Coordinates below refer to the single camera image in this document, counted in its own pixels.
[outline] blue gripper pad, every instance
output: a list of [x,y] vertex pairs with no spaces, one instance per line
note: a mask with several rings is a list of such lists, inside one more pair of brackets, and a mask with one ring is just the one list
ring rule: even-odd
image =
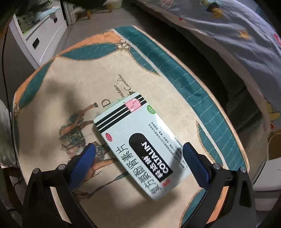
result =
[[73,191],[74,188],[80,187],[95,157],[96,147],[94,144],[89,143],[81,153],[79,161],[71,171],[70,181],[68,185],[71,191]]
[[197,151],[187,142],[182,148],[182,155],[201,188],[209,187],[210,176],[197,156]]

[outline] white drawer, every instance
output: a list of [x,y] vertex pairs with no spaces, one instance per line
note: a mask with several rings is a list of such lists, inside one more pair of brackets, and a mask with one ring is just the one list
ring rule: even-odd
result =
[[64,22],[62,12],[59,10],[49,16],[34,32],[27,38],[26,46],[31,55],[39,63],[49,42]]

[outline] black label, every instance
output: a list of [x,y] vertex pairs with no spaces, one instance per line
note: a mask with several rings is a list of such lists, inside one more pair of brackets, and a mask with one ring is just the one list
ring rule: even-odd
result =
[[131,135],[129,144],[159,182],[173,173],[143,134],[135,133]]

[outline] red oval logo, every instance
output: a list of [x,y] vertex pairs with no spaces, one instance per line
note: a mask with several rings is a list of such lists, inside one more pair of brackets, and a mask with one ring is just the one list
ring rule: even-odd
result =
[[109,142],[112,141],[112,137],[111,137],[111,135],[110,135],[109,133],[105,133],[105,137],[107,138],[107,140],[108,140]]

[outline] table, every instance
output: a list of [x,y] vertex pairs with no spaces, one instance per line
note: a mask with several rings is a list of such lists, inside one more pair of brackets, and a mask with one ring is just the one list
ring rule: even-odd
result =
[[249,171],[243,146],[210,90],[176,56],[133,26],[109,30],[68,48],[20,86],[13,103],[20,167],[28,182],[34,168],[55,169],[93,143],[102,152],[98,163],[102,165],[75,194],[98,227],[180,227],[205,191],[193,175],[160,200],[150,200],[126,175],[93,124],[116,100],[136,91],[182,145],[191,142],[224,168]]

